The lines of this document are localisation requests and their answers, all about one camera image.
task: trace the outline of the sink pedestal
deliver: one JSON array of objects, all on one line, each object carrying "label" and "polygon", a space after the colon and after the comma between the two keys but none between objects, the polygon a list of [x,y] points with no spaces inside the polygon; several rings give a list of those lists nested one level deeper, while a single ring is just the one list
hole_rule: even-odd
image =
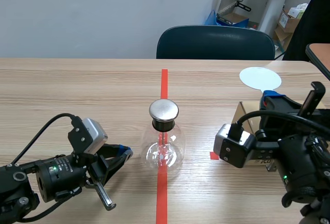
[{"label": "sink pedestal", "polygon": [[283,8],[285,0],[268,0],[265,11],[263,12],[259,31],[265,32],[269,36],[273,36],[276,23]]}]

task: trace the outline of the chair backrest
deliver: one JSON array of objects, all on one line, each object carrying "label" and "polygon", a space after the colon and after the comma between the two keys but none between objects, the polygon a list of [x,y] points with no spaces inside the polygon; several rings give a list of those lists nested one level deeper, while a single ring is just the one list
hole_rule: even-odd
[{"label": "chair backrest", "polygon": [[228,26],[179,26],[165,31],[157,59],[274,60],[273,40],[265,33]]}]

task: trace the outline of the screw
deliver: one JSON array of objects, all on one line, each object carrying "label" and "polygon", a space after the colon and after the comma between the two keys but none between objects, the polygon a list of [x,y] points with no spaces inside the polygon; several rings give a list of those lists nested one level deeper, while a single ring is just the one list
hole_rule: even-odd
[{"label": "screw", "polygon": [[21,205],[27,205],[28,203],[29,203],[29,199],[27,198],[27,197],[21,197],[20,199],[19,199],[19,203],[21,204]]},{"label": "screw", "polygon": [[325,219],[325,218],[321,218],[320,219],[320,223],[321,224],[329,224],[330,222],[327,219]]}]

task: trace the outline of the cardboard box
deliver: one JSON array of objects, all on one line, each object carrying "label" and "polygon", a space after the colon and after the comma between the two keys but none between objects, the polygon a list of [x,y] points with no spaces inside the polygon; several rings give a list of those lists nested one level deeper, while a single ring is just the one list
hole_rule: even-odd
[{"label": "cardboard box", "polygon": [[249,18],[232,12],[225,16],[219,15],[217,22],[223,26],[246,28],[249,23]]},{"label": "cardboard box", "polygon": [[298,9],[297,7],[291,7],[288,12],[288,15],[290,15],[291,17],[293,17],[295,19],[301,19],[304,12],[305,12],[304,9]]},{"label": "cardboard box", "polygon": [[295,19],[289,16],[287,11],[282,10],[279,16],[278,24],[285,33],[293,33],[299,24],[299,21],[300,19]]},{"label": "cardboard box", "polygon": [[278,25],[275,29],[275,37],[274,40],[277,41],[277,46],[280,46],[283,51],[287,50],[289,43],[291,41],[291,38],[293,36],[293,33],[285,33],[282,28]]},{"label": "cardboard box", "polygon": [[[232,123],[236,122],[240,117],[244,116],[246,113],[250,113],[260,109],[260,102],[257,101],[241,101],[238,103],[234,118]],[[325,106],[322,103],[319,103],[318,107],[320,109],[324,109]],[[259,130],[260,124],[260,117],[250,118],[246,122],[243,122],[243,128],[245,131],[249,132],[250,134],[254,134],[256,131]],[[270,159],[257,159],[254,161],[248,161],[246,166],[265,166],[271,163]]]}]

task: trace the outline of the metal lid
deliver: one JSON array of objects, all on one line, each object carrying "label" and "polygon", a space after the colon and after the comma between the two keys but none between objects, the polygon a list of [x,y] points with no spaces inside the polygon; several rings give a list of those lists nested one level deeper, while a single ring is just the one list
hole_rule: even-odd
[{"label": "metal lid", "polygon": [[169,99],[159,99],[150,105],[149,114],[158,122],[171,122],[177,118],[179,107]]}]

